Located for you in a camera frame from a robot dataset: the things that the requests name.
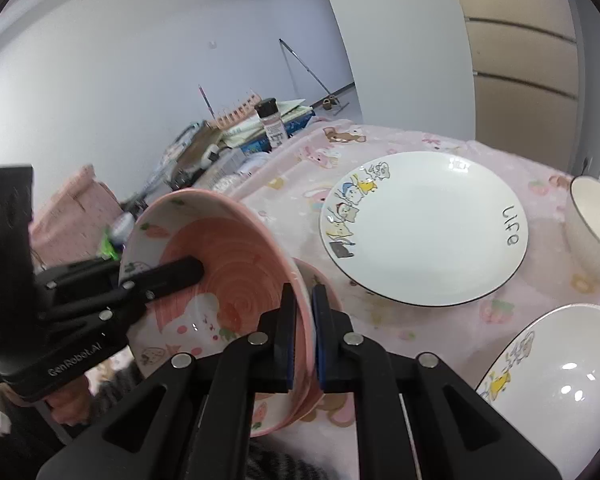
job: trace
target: green object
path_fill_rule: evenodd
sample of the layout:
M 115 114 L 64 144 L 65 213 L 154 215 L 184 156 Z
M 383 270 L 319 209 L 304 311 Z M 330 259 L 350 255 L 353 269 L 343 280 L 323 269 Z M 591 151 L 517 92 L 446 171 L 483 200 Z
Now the green object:
M 98 256 L 108 256 L 113 260 L 120 260 L 120 254 L 118 254 L 118 252 L 115 250 L 115 248 L 109 241 L 109 235 L 106 231 L 102 235 L 102 240 L 100 240 L 100 245 L 98 247 Z

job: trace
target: patterned tablecloth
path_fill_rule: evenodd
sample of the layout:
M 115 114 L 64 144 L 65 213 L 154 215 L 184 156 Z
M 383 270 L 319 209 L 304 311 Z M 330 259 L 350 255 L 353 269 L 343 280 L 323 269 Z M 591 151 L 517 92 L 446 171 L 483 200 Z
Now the patterned tablecloth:
M 379 156 L 421 150 L 455 153 L 484 165 L 511 186 L 526 211 L 529 243 L 521 267 L 481 300 L 422 308 L 371 295 L 350 282 L 322 246 L 318 235 L 322 200 L 344 174 Z M 587 279 L 564 238 L 570 179 L 476 141 L 335 121 L 309 126 L 230 195 L 260 216 L 288 254 L 330 279 L 357 332 L 397 354 L 435 352 L 477 386 L 500 352 L 530 322 L 560 305 L 600 304 L 600 286 Z M 271 447 L 323 466 L 334 478 L 358 478 L 350 396 L 326 396 L 303 420 L 265 438 Z

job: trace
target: seasoning bottle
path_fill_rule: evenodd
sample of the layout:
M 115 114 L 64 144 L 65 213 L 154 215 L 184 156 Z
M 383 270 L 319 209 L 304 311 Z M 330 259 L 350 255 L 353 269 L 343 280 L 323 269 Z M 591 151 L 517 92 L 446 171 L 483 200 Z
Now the seasoning bottle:
M 275 98 L 263 99 L 255 105 L 255 109 L 267 134 L 271 149 L 275 150 L 288 138 Z

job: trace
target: white bowl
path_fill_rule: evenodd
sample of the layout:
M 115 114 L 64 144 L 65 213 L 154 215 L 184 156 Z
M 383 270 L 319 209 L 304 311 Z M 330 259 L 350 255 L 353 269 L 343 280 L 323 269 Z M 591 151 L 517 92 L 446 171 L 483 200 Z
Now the white bowl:
M 600 306 L 562 306 L 526 327 L 477 391 L 574 480 L 600 449 Z
M 574 178 L 565 211 L 565 231 L 571 253 L 600 282 L 600 181 Z

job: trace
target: tablecloth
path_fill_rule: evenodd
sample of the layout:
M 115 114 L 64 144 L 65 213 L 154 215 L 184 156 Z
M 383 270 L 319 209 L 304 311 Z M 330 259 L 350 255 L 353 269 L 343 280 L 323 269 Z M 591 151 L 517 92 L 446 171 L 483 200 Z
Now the tablecloth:
M 499 290 L 448 308 L 396 303 L 351 282 L 331 261 L 318 235 L 322 200 L 360 164 L 391 153 L 442 151 L 492 170 L 517 194 L 529 224 L 525 259 Z M 600 304 L 600 286 L 587 279 L 564 238 L 564 207 L 571 177 L 477 141 L 421 132 L 318 122 L 276 150 L 246 183 L 230 192 L 257 213 L 287 253 L 321 270 L 331 281 L 354 330 L 390 352 L 439 355 L 471 386 L 529 323 L 569 303 Z M 303 420 L 268 437 L 271 447 L 322 466 L 334 478 L 358 478 L 353 402 L 326 396 Z

